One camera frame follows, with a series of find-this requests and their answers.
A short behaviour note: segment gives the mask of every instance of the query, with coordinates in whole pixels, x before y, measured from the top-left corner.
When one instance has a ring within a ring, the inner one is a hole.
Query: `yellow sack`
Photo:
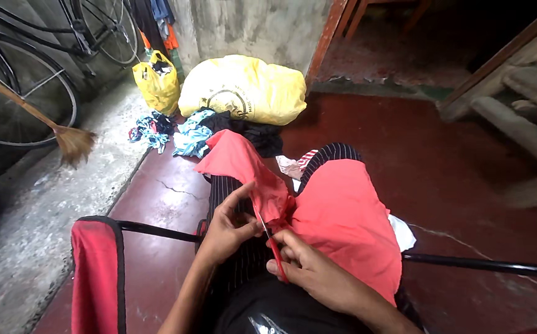
[[[160,51],[154,50],[150,62],[164,61],[172,68],[169,73],[159,75],[147,62],[132,67],[134,81],[143,93],[147,105],[161,113],[171,115],[178,107],[180,84],[174,65]]]
[[[186,77],[178,106],[184,117],[202,107],[231,118],[285,125],[306,108],[300,71],[258,58],[229,55],[196,65]]]

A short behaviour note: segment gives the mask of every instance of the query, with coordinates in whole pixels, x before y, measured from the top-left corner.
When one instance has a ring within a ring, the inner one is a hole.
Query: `orange cloth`
[[[172,50],[178,47],[178,41],[176,40],[176,34],[174,33],[174,28],[172,28],[172,25],[169,23],[166,23],[168,25],[168,38],[163,41],[163,44],[165,45],[165,48],[168,50]]]
[[[194,168],[199,173],[256,181],[252,202],[271,228],[289,228],[392,305],[402,271],[389,211],[378,199],[365,164],[351,159],[320,166],[293,198],[285,182],[262,162],[252,144],[223,130],[207,140],[211,152]],[[288,225],[284,217],[296,206]]]
[[[141,30],[139,30],[139,32],[141,33],[141,37],[143,38],[143,44],[145,44],[145,48],[150,49],[151,43],[149,43],[149,40],[145,37],[145,34]]]

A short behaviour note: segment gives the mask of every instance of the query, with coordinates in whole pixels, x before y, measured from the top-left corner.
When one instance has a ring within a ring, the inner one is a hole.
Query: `wooden chair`
[[[403,26],[403,34],[406,34],[409,30],[411,30],[417,21],[421,19],[421,16],[423,16],[423,13],[427,11],[429,6],[431,5],[431,0],[361,0],[359,3],[359,7],[357,7],[357,11],[355,11],[355,15],[353,16],[353,20],[351,21],[351,25],[349,26],[349,29],[347,30],[347,34],[345,35],[345,39],[347,41],[350,41],[353,35],[355,34],[355,30],[357,30],[357,26],[359,25],[359,21],[361,21],[361,18],[363,17],[365,13],[365,8],[368,6],[368,4],[386,4],[389,2],[415,2],[419,1],[419,5],[417,8],[415,8],[415,11],[413,12],[413,15],[411,18],[405,23]],[[347,22],[349,22],[349,19],[351,18],[351,13],[353,12],[353,9],[355,8],[355,4],[357,3],[357,0],[349,0],[347,3],[347,6],[345,7],[345,11],[343,12],[343,15],[341,16],[341,20],[339,21],[339,26],[337,26],[337,30],[334,32],[334,38],[341,37],[343,35],[343,30],[347,26]]]

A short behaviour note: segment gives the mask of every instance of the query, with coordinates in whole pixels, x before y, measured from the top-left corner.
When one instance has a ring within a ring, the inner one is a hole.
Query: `hand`
[[[252,181],[235,189],[215,208],[213,220],[198,248],[198,259],[211,265],[220,264],[234,254],[242,242],[262,232],[262,224],[255,217],[247,213],[234,213],[238,201],[247,198],[254,186]]]
[[[274,238],[285,245],[281,249],[281,264],[291,283],[302,287],[331,310],[353,315],[358,299],[365,298],[366,290],[370,289],[366,284],[292,231],[280,231]],[[267,262],[267,270],[282,280],[275,260]]]

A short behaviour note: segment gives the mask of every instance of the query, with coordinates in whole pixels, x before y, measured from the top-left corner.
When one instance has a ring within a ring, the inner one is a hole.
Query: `broom handle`
[[[5,87],[0,84],[0,93],[7,96],[9,99],[13,100],[15,103],[23,107],[23,109],[27,110],[28,113],[32,114],[35,118],[38,118],[40,121],[46,123],[49,127],[51,127],[53,130],[57,126],[56,123],[50,120],[50,118],[46,117],[46,115],[42,114],[39,110],[35,109],[34,106],[28,104],[25,102],[21,96],[10,90],[8,87]]]

